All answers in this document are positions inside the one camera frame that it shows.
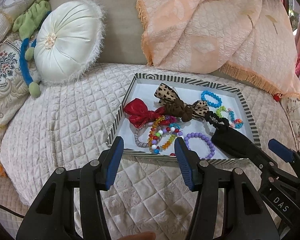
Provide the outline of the person's left hand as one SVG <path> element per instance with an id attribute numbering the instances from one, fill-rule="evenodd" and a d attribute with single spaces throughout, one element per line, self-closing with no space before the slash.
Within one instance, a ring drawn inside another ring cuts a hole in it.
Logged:
<path id="1" fill-rule="evenodd" d="M 156 234 L 154 232 L 147 231 L 136 235 L 124 236 L 118 240 L 156 240 Z"/>

